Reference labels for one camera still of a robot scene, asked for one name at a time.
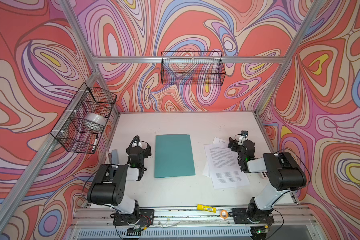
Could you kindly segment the printed white paper sheet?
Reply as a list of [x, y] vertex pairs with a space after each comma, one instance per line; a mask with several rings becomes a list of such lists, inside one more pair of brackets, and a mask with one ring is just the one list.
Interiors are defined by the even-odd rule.
[[247, 175], [241, 171], [238, 164], [238, 154], [228, 148], [228, 144], [205, 145], [209, 154], [210, 175], [214, 189], [228, 189], [248, 186]]

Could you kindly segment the teal paper folder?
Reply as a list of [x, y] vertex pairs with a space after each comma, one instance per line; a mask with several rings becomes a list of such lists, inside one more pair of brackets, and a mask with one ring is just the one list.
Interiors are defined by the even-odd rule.
[[190, 135], [157, 135], [154, 153], [156, 179], [196, 174]]

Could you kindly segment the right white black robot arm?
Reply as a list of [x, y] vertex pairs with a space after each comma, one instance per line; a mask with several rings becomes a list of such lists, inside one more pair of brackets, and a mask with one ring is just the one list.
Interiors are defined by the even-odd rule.
[[235, 224], [272, 225], [274, 221], [273, 206], [282, 196], [297, 191], [307, 184], [307, 177], [290, 153], [265, 153], [255, 158], [255, 143], [250, 140], [242, 142], [229, 138], [228, 148], [238, 153], [238, 162], [245, 174], [266, 173], [269, 183], [261, 193], [251, 198], [248, 207], [234, 208], [230, 216]]

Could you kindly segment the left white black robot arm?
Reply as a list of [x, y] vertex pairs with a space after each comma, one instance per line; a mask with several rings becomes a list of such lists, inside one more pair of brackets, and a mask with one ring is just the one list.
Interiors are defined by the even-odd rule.
[[122, 215], [140, 213], [137, 200], [125, 194], [127, 182], [141, 181], [146, 171], [144, 160], [151, 156], [151, 147], [135, 146], [127, 149], [126, 165], [101, 165], [87, 192], [87, 201], [108, 206]]

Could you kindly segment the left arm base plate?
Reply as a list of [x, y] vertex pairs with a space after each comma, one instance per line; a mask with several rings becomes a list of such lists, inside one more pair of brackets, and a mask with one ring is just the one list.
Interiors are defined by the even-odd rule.
[[154, 209], [135, 210], [132, 214], [110, 214], [115, 226], [149, 227], [154, 223]]

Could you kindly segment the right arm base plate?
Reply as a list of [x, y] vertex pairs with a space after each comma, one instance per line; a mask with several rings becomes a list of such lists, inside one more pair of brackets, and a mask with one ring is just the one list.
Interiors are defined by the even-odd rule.
[[235, 224], [272, 225], [275, 220], [272, 211], [262, 211], [251, 208], [233, 208], [229, 216]]

